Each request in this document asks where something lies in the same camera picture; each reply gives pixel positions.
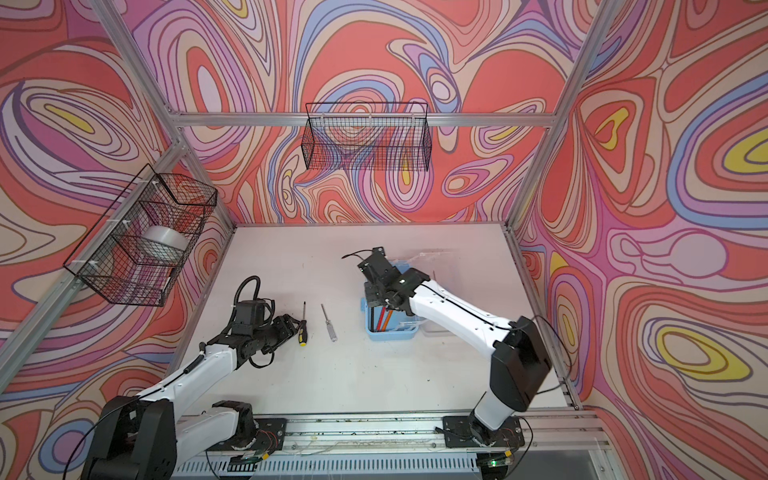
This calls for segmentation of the red handled hex key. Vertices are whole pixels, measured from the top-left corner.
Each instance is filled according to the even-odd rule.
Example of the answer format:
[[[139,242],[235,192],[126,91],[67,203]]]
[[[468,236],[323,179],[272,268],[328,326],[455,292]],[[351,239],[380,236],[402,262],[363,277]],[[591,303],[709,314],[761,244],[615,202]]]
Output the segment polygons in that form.
[[[378,321],[377,321],[377,323],[376,323],[376,325],[375,325],[375,329],[374,329],[374,331],[375,331],[375,332],[379,332],[379,331],[381,331],[381,328],[382,328],[382,326],[383,326],[383,323],[384,323],[384,319],[385,319],[386,313],[387,313],[387,310],[386,310],[386,308],[382,308],[382,309],[380,310],[379,318],[378,318]]]

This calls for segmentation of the blue plastic tool box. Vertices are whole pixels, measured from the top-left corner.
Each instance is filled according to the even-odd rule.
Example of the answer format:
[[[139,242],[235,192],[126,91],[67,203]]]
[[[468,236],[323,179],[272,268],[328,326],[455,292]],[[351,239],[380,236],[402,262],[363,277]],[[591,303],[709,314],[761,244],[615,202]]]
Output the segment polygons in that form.
[[[420,329],[420,325],[423,321],[418,316],[408,316],[403,311],[395,311],[387,331],[381,331],[370,333],[368,327],[369,320],[369,308],[372,307],[363,296],[360,302],[360,309],[363,313],[363,325],[369,339],[374,342],[386,342],[386,341],[406,341],[415,337],[416,333]],[[383,307],[375,307],[375,325],[378,321],[380,310]]]

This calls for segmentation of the black yellow screwdriver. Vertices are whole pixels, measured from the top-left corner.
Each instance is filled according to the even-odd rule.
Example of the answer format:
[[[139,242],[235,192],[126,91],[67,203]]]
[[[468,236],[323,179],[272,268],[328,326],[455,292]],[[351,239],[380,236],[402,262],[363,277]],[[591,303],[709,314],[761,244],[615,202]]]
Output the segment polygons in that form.
[[[303,303],[302,305],[302,318],[299,321],[298,326],[298,342],[301,346],[305,346],[308,342],[308,328],[307,328],[307,320],[306,320],[306,308],[307,304]]]

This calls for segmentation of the orange handled hex key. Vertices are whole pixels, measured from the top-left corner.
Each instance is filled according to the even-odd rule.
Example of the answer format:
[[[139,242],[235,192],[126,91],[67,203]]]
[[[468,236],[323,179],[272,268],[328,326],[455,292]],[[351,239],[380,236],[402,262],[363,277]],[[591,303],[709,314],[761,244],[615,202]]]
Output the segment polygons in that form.
[[[386,318],[385,318],[385,321],[384,321],[384,323],[383,323],[383,328],[382,328],[382,330],[383,330],[383,331],[387,331],[387,330],[388,330],[388,327],[389,327],[389,323],[390,323],[390,321],[391,321],[391,318],[392,318],[392,316],[393,316],[393,314],[394,314],[394,313],[395,313],[395,311],[394,311],[394,310],[390,310],[390,311],[388,311],[388,314],[387,314],[387,316],[386,316]]]

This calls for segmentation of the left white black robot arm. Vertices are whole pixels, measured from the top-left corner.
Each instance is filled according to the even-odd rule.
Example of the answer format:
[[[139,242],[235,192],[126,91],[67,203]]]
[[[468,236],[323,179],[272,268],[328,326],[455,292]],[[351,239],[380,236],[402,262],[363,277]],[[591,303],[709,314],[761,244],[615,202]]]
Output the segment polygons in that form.
[[[271,300],[237,302],[226,326],[200,344],[190,363],[156,385],[134,396],[117,396],[104,406],[85,435],[91,445],[82,478],[168,479],[178,464],[216,445],[236,452],[240,465],[268,459],[281,450],[282,435],[275,426],[260,426],[250,404],[222,400],[197,416],[185,413],[243,365],[258,368],[255,355],[273,358],[292,338],[306,343],[305,320],[277,315]]]

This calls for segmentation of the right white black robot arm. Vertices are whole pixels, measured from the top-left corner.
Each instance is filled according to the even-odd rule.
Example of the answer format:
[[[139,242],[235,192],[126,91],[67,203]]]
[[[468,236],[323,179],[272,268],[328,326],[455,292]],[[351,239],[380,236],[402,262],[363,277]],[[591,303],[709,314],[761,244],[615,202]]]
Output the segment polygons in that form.
[[[357,268],[365,277],[369,305],[432,321],[489,362],[488,387],[468,416],[468,428],[472,441],[492,445],[513,414],[528,410],[552,369],[535,322],[525,316],[510,320],[482,310],[416,268],[402,272],[382,247],[371,249]]]

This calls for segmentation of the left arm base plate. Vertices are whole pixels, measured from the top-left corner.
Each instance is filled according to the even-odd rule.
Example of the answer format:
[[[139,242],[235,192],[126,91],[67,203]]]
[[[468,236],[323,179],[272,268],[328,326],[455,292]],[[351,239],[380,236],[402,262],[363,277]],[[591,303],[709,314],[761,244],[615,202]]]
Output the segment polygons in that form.
[[[232,437],[214,443],[208,451],[273,454],[283,448],[287,423],[282,417],[256,417],[252,426],[238,426]]]

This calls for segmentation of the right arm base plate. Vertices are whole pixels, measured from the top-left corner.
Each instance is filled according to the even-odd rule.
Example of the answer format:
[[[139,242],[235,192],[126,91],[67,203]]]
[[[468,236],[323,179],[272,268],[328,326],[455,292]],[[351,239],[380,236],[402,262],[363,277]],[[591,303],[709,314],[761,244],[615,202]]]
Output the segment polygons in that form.
[[[444,416],[435,428],[448,448],[505,448],[516,451],[526,444],[518,417],[508,417],[495,430],[489,429],[471,415]]]

